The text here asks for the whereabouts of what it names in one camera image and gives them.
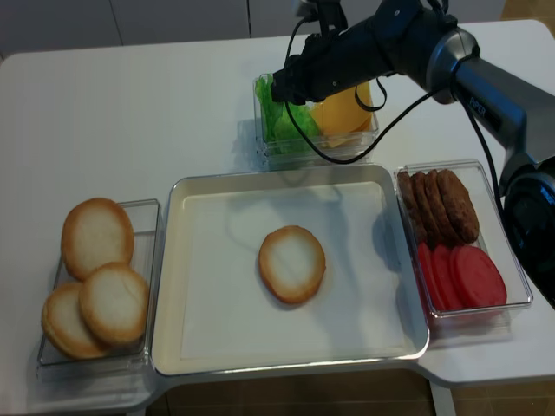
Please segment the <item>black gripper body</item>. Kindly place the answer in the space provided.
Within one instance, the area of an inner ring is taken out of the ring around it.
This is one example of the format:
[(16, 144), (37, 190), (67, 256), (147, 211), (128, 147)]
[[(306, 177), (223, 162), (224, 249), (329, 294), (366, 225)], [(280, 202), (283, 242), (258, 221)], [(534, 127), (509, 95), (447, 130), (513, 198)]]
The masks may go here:
[(389, 73), (370, 17), (345, 31), (307, 37), (302, 52), (290, 55), (273, 74), (271, 98), (295, 105), (319, 102)]

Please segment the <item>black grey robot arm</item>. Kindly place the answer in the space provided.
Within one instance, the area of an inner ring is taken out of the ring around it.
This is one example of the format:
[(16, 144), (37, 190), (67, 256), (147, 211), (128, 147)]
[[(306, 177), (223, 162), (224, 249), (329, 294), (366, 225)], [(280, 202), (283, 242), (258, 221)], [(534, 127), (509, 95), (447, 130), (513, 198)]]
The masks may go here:
[(495, 202), (513, 253), (540, 293), (554, 298), (554, 98), (483, 60), (472, 34), (444, 1), (383, 1), (349, 26), (337, 1), (308, 1), (302, 22), (320, 32), (287, 55), (271, 97), (286, 105), (319, 102), (362, 82), (406, 75), (442, 104), (459, 102), (478, 135), (506, 151), (492, 171)]

